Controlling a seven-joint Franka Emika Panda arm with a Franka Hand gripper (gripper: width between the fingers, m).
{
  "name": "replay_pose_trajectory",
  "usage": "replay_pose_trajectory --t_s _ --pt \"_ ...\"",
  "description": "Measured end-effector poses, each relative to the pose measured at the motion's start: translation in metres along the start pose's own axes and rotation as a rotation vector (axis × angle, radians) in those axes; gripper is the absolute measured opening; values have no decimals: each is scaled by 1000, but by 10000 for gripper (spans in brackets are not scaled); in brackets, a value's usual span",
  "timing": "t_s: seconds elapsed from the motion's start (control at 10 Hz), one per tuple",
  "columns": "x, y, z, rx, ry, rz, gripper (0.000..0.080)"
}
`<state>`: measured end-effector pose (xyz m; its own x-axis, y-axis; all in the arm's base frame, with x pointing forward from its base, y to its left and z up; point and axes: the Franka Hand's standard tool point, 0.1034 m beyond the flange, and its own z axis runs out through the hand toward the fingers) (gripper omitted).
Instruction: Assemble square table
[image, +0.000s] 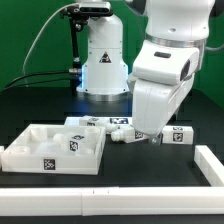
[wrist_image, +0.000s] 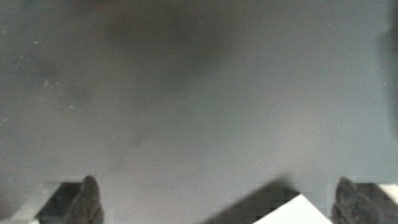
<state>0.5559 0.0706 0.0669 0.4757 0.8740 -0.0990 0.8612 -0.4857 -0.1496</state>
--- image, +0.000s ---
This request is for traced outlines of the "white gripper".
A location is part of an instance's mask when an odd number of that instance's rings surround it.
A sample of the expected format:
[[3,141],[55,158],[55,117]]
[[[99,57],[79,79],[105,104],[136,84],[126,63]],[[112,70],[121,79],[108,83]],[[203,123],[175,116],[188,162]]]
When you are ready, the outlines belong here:
[[159,144],[158,135],[192,88],[194,79],[180,85],[165,85],[138,79],[133,91],[132,125],[150,135],[152,145]]

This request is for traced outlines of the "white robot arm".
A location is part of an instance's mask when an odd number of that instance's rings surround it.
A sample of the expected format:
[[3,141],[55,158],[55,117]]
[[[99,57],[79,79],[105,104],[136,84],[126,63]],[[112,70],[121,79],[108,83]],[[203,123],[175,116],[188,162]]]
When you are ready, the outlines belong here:
[[156,137],[192,88],[201,69],[209,18],[222,0],[125,0],[148,18],[146,38],[128,69],[122,59],[122,23],[116,16],[89,19],[88,59],[79,90],[92,96],[133,94],[132,125]]

